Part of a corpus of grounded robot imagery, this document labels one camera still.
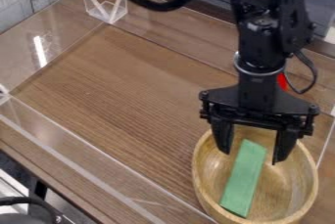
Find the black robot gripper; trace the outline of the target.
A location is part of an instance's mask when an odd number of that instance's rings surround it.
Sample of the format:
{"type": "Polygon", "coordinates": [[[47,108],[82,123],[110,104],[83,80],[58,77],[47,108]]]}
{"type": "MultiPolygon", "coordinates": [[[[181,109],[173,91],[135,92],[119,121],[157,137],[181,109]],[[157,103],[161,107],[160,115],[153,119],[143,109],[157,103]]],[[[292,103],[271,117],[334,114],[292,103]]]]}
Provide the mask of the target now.
{"type": "Polygon", "coordinates": [[[311,135],[319,106],[286,92],[277,76],[251,76],[245,73],[229,87],[202,90],[200,117],[210,127],[216,146],[231,154],[236,125],[275,130],[272,164],[284,161],[299,137],[311,135]]]}

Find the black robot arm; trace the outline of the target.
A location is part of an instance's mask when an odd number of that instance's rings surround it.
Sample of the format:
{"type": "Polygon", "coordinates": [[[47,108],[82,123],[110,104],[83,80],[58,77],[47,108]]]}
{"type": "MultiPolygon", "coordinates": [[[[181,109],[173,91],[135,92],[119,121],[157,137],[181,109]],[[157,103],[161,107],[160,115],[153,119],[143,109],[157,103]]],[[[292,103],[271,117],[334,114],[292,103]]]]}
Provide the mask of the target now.
{"type": "MultiPolygon", "coordinates": [[[[192,0],[130,0],[154,12],[170,12],[192,0]]],[[[312,134],[319,106],[296,98],[307,89],[286,92],[279,77],[287,75],[287,60],[298,58],[318,75],[312,61],[303,53],[314,37],[306,0],[231,0],[239,31],[239,50],[233,64],[239,83],[204,90],[200,117],[210,124],[217,149],[232,150],[235,126],[247,125],[276,132],[272,161],[284,161],[298,140],[312,134]]]]}

